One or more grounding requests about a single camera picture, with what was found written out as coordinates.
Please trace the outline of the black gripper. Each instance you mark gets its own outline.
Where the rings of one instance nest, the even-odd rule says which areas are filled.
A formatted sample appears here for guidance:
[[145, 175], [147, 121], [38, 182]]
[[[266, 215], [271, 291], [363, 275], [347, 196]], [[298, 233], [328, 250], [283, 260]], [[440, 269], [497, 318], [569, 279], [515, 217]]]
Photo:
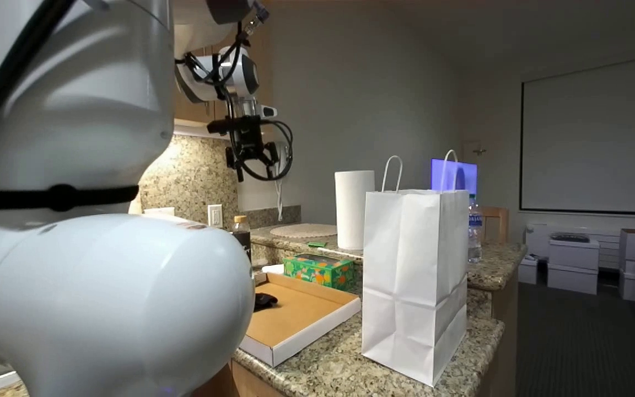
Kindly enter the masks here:
[[274, 142], [265, 144], [257, 114], [225, 118], [208, 123], [209, 135], [226, 135], [230, 147], [225, 147], [226, 168], [235, 172], [235, 182], [242, 184], [242, 166], [246, 162], [262, 162], [269, 175], [281, 172], [281, 154]]

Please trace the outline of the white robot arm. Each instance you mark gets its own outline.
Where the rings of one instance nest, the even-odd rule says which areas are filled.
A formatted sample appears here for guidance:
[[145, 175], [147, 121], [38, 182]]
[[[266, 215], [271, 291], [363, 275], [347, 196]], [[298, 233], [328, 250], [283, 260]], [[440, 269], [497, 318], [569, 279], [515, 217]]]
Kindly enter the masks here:
[[175, 56], [257, 0], [0, 0], [0, 364], [31, 397], [192, 397], [253, 311], [241, 242], [129, 213]]

